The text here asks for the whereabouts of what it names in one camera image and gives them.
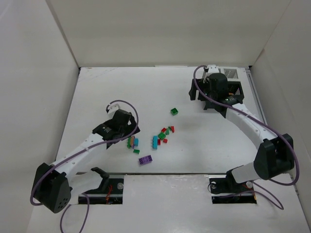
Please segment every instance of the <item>screw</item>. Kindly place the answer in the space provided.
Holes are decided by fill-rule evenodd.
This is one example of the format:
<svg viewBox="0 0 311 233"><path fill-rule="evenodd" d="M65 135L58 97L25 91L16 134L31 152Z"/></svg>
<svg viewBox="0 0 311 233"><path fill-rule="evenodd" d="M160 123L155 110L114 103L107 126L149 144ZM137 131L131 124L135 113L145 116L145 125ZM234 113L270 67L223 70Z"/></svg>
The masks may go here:
<svg viewBox="0 0 311 233"><path fill-rule="evenodd" d="M251 181L246 182L246 186L248 188L252 188L253 187L253 183Z"/></svg>
<svg viewBox="0 0 311 233"><path fill-rule="evenodd" d="M118 184L117 184L117 188L118 188L118 189L123 189L123 187L124 187L124 185L123 185L122 183L118 183Z"/></svg>
<svg viewBox="0 0 311 233"><path fill-rule="evenodd" d="M210 183L210 187L211 187L212 189L215 189L215 188L216 188L216 182L215 182L215 181L212 181L212 182Z"/></svg>

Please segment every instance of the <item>lego brick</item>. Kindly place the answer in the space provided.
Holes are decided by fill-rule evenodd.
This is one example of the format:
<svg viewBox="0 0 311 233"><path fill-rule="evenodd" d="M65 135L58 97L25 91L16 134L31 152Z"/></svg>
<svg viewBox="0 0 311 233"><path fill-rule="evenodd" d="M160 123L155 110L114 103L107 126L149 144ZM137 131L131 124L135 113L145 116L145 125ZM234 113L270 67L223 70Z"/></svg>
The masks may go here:
<svg viewBox="0 0 311 233"><path fill-rule="evenodd" d="M127 147L128 147L128 149L131 148L131 137L129 137L129 138L127 139Z"/></svg>
<svg viewBox="0 0 311 233"><path fill-rule="evenodd" d="M158 135L158 137L161 139L161 140L163 140L165 137L166 137L166 135L165 135L165 133L160 133L159 135Z"/></svg>
<svg viewBox="0 0 311 233"><path fill-rule="evenodd" d="M144 164L151 163L152 162L152 158L151 158L151 155L148 155L148 156L145 156L145 157L142 157L142 158L138 159L138 161L139 161L140 165L144 165Z"/></svg>
<svg viewBox="0 0 311 233"><path fill-rule="evenodd" d="M171 109L171 114L174 116L174 115L177 115L178 114L178 110L176 108L173 108Z"/></svg>
<svg viewBox="0 0 311 233"><path fill-rule="evenodd" d="M134 139L135 139L135 136L131 136L131 146L134 145Z"/></svg>
<svg viewBox="0 0 311 233"><path fill-rule="evenodd" d="M157 150L157 136L154 136L152 141L152 148Z"/></svg>
<svg viewBox="0 0 311 233"><path fill-rule="evenodd" d="M138 147L138 138L134 138L134 146Z"/></svg>

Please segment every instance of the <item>wire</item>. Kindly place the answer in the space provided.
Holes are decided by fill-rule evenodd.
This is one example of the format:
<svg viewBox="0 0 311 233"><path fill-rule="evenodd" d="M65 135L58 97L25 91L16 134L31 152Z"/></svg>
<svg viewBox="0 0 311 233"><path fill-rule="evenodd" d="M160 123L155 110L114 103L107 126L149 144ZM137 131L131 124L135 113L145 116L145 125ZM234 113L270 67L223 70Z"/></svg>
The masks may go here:
<svg viewBox="0 0 311 233"><path fill-rule="evenodd" d="M89 197L88 197L88 195L85 194L85 193L83 193L82 195L84 195L84 196L86 197L86 200L87 200L87 209L86 209L86 216L84 217L84 221L83 221L83 224L82 224L82 227L81 227L79 233L82 232L82 230L83 230L83 228L84 228L84 226L85 226L85 224L86 224L86 219L87 219L87 216L88 216L88 213L89 213ZM63 211L63 214L62 214L62 216L61 216L61 218L60 218L59 228L60 228L60 232L61 232L61 233L65 233L65 232L64 232L64 229L63 229L63 218L64 218L64 216L65 216L66 211L69 209L69 207L71 207L71 204L69 204L69 205L67 206L67 208Z"/></svg>
<svg viewBox="0 0 311 233"><path fill-rule="evenodd" d="M212 102L212 103L215 103L215 104L217 104L217 105L219 105L219 106L232 109L232 110L234 110L234 111L236 111L236 112L238 112L238 113L240 113L240 114L242 114L242 115L248 117L249 119L253 120L253 121L256 122L257 124L259 124L259 125L261 125L261 126L267 128L267 129L269 129L270 131L274 132L274 133L285 143L285 145L289 148L290 152L291 152L292 155L293 155L294 162L295 162L295 165L296 165L296 177L295 177L295 179L294 179L292 182L290 182L290 183L281 183L281 182L279 182L279 181L275 181L275 180L272 180L272 179L270 179L270 180L271 180L272 182L274 182L274 183L277 183L277 184L280 184L280 185L284 185L284 186L291 186L291 185L296 184L297 181L298 181L298 179L299 179L299 175L300 175L299 162L298 162L296 153L295 153L295 151L293 150L292 146L289 144L289 142L288 142L278 131L276 131L276 130L273 129L272 127L266 125L265 123L262 123L260 120L257 120L256 118L254 118L254 117L248 115L247 113L241 111L240 109L234 108L234 107L232 107L232 106L230 106L230 105L227 105L227 104L219 103L219 102L217 102L217 101L211 99L210 97L206 96L206 94L204 94L204 92L200 89L200 87L199 87L199 85L198 85L198 83L197 83L197 81L196 81L196 78L195 78L197 70L200 69L200 68L202 68L202 67L207 68L206 65L200 65L200 66L198 66L198 67L194 70L194 72L193 72L193 81L194 81L194 85L196 86L196 88L198 89L198 91L200 92L200 94L201 94L202 96L204 96L204 98L207 99L208 101L210 101L210 102Z"/></svg>
<svg viewBox="0 0 311 233"><path fill-rule="evenodd" d="M261 192L258 192L258 191L255 191L255 190L249 190L249 191L244 191L244 192L240 192L240 193L230 194L230 195L226 195L226 196L219 196L219 197L221 197L221 198L230 198L230 197L235 197L235 196L238 196L238 195L241 195L241 194L244 194L244 193L257 193L257 194L263 196L264 198L266 198L269 202L271 202L273 205L275 205L280 210L284 210L283 204L281 203L281 201L273 193L271 193L270 191L268 191L267 189L265 189L264 187L260 186L259 184L255 183L255 182L253 182L253 184L257 185L259 188L261 188L262 190L264 190L267 193L269 193L279 203L279 206L274 201L272 201L270 198L268 198L265 194L263 194Z"/></svg>
<svg viewBox="0 0 311 233"><path fill-rule="evenodd" d="M36 191L36 189L38 188L38 186L42 183L42 181L43 181L52 171L54 171L56 168L58 168L59 166L61 166L61 165L64 164L65 162L69 161L70 159L73 159L74 157L76 157L76 156L78 156L78 155L84 153L85 151L87 151L87 150L89 150L89 149L91 149L91 148L94 148L94 147L96 147L96 146L99 146L99 145L102 145L102 144L106 144L106 143L113 143L113 142L122 141L122 140L124 140L124 139L127 139L128 137L130 137L131 135L133 135L133 134L135 133L135 131L136 131L137 127L138 127L138 122L139 122L139 119L138 119L138 112L137 112L136 108L135 108L132 104L130 104L129 102L127 102L127 101L124 101L124 100L114 100L114 101L110 102L110 103L107 105L106 110L108 110L109 106L110 106L111 104L115 103L115 102L123 102L123 103L126 103L127 105L129 105L129 106L134 110L134 112L135 112L135 114L136 114L136 121L137 121L137 122L136 122L136 126L135 126L135 128L133 129L133 131L131 131L128 135L126 135L126 136L124 136L124 137L122 137L122 138L113 139L113 140L109 140L109 141L103 141L103 142L99 142L99 143L93 144L93 145L89 146L88 148L85 148L85 149L83 149L83 150L81 150L81 151L79 151L79 152L73 154L72 156L68 157L67 159L64 159L62 162L60 162L60 163L56 164L55 166L51 167L51 169L49 169L49 170L38 180L38 182L35 184L34 188L32 189L31 194L30 194L30 203L31 203L32 205L34 205L34 206L40 206L40 205L42 205L42 203L35 203L35 202L34 202L35 191ZM82 225L82 227L81 227L79 233L81 233L82 230L83 230L83 227L84 227L84 225L85 225L85 223L86 223L86 219L87 219L88 212L89 212L89 198L88 198L88 196L87 196L86 194L83 193L83 195L84 195L84 196L86 197L86 199L87 199L87 210L86 210L86 216L85 216L85 218L84 218L83 225ZM65 212L69 209L70 206L71 206L70 204L67 206L67 208L64 210L64 212L63 212L63 214L62 214L62 217L61 217L61 219L60 219L60 231L61 231L61 233L64 233L63 227L62 227L63 217L64 217Z"/></svg>
<svg viewBox="0 0 311 233"><path fill-rule="evenodd" d="M244 185L244 184L242 184L242 186L243 186L244 188L247 188L247 189L249 189L249 190L252 190L251 188L247 187L247 186Z"/></svg>
<svg viewBox="0 0 311 233"><path fill-rule="evenodd" d="M107 196L105 198L106 199L106 204L108 204L108 202L109 202L109 198L110 198L111 192L112 192L112 185L109 186L109 192L107 193Z"/></svg>

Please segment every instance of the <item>green lego brick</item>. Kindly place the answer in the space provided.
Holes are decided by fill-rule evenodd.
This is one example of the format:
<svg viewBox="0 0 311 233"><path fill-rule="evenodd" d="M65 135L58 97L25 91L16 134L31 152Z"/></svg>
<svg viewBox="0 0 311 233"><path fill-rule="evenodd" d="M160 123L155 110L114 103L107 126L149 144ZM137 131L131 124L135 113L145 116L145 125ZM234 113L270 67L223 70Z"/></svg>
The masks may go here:
<svg viewBox="0 0 311 233"><path fill-rule="evenodd" d="M174 116L174 115L177 115L178 114L178 110L176 108L173 108L171 109L171 114Z"/></svg>
<svg viewBox="0 0 311 233"><path fill-rule="evenodd" d="M158 137L161 139L161 140L163 140L165 137L166 137L166 135L165 135L165 133L160 133L159 135L158 135Z"/></svg>
<svg viewBox="0 0 311 233"><path fill-rule="evenodd" d="M127 139L127 147L128 147L128 149L131 148L131 137L129 137L129 138Z"/></svg>

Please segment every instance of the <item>white panel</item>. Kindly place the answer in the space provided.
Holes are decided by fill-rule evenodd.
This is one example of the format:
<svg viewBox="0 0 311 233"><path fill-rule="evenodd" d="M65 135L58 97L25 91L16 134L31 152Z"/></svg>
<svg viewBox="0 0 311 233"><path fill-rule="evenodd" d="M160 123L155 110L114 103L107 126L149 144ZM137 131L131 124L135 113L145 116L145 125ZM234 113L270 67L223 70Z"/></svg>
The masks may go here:
<svg viewBox="0 0 311 233"><path fill-rule="evenodd" d="M253 66L268 123L294 138L301 175L297 184L311 224L311 1L292 0Z"/></svg>
<svg viewBox="0 0 311 233"><path fill-rule="evenodd" d="M0 70L0 232L24 233L35 170L55 156L78 73L45 1L0 1Z"/></svg>
<svg viewBox="0 0 311 233"><path fill-rule="evenodd" d="M106 105L113 100L132 103L139 114L140 154L126 147L126 140L108 150L94 149L98 156L85 170L98 166L106 172L125 173L219 173L254 161L257 150L237 126L204 102L190 101L188 92L195 67L98 67L82 68L57 158L62 158L108 120ZM247 108L258 116L244 68L236 68ZM198 72L201 77L203 69ZM133 112L121 103L121 107ZM179 113L172 116L170 110ZM158 150L152 138L163 127L175 126ZM153 162L138 165L138 158L151 154Z"/></svg>
<svg viewBox="0 0 311 233"><path fill-rule="evenodd" d="M283 174L277 180L288 183ZM279 210L262 196L257 204L212 204L205 175L126 176L122 205L92 205L83 232L111 233L308 233L293 187L258 181L284 205ZM70 207L64 231L79 232L86 205ZM62 213L34 209L27 233L59 233Z"/></svg>
<svg viewBox="0 0 311 233"><path fill-rule="evenodd" d="M82 67L252 65L290 0L49 0Z"/></svg>

